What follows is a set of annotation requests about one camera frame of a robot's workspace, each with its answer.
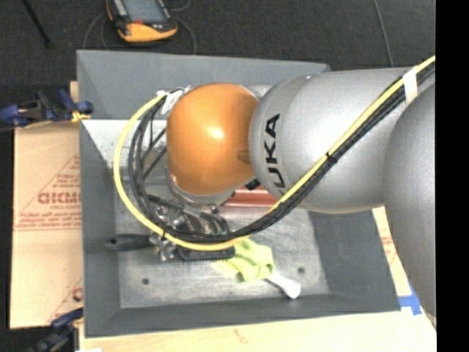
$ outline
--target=device screen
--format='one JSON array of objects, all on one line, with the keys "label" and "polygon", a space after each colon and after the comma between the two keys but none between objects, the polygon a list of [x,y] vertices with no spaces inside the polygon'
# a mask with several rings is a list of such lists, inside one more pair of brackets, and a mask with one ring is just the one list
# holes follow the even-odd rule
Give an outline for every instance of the device screen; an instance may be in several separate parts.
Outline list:
[{"label": "device screen", "polygon": [[167,21],[156,0],[123,0],[123,2],[132,21],[142,20],[143,22],[156,23]]}]

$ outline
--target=kuka logo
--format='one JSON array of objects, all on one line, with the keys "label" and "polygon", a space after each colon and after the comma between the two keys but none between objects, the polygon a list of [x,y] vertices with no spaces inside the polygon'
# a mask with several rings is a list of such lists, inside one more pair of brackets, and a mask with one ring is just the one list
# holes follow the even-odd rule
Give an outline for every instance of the kuka logo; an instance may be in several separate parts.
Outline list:
[{"label": "kuka logo", "polygon": [[79,203],[81,202],[81,193],[79,192],[43,192],[37,195],[37,201],[43,205],[53,205],[56,203]]},{"label": "kuka logo", "polygon": [[280,114],[272,116],[265,124],[265,136],[268,135],[266,136],[266,140],[264,140],[264,149],[267,153],[265,162],[268,165],[267,170],[269,173],[276,177],[276,181],[273,183],[273,185],[275,185],[281,193],[284,193],[286,185],[280,171],[276,166],[278,164],[277,158],[274,156],[276,151],[276,124],[278,119],[280,119]]}]

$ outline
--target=white object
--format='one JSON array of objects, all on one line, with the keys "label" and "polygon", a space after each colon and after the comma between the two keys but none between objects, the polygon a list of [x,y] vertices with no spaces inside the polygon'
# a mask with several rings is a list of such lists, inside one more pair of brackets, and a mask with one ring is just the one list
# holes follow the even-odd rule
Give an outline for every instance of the white object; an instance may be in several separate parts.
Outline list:
[{"label": "white object", "polygon": [[301,293],[300,283],[286,278],[277,271],[274,271],[273,274],[266,280],[281,288],[285,292],[285,294],[291,299],[297,298]]}]

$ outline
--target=yellow cloth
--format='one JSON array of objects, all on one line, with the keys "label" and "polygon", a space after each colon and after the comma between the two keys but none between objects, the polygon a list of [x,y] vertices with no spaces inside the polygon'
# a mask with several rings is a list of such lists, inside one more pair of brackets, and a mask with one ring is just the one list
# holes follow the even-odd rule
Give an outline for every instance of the yellow cloth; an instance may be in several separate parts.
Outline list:
[{"label": "yellow cloth", "polygon": [[246,282],[269,278],[275,271],[272,249],[246,239],[234,246],[234,257],[226,261]]}]

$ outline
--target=blue tape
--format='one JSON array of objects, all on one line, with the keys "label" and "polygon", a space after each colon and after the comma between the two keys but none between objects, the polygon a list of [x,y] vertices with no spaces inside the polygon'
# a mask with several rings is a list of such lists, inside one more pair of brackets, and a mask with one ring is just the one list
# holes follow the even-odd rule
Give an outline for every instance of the blue tape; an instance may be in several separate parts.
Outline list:
[{"label": "blue tape", "polygon": [[412,285],[410,285],[410,292],[411,294],[409,296],[400,296],[397,298],[399,301],[399,305],[401,308],[409,307],[412,310],[413,315],[420,315],[422,314],[422,310],[420,307],[420,301],[418,300],[418,296],[413,290]]}]

